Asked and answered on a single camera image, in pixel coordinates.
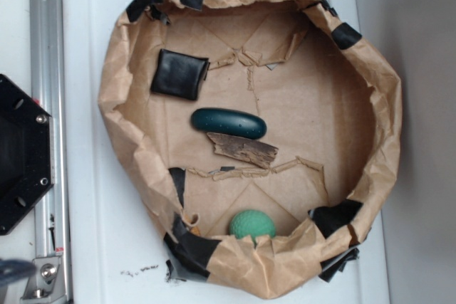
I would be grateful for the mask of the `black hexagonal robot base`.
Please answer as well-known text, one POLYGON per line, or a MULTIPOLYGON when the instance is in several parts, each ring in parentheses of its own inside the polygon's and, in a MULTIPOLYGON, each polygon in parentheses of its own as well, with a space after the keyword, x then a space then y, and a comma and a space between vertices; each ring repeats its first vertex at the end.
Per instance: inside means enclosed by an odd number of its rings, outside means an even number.
POLYGON ((51 116, 1 75, 1 235, 10 234, 52 186, 51 116))

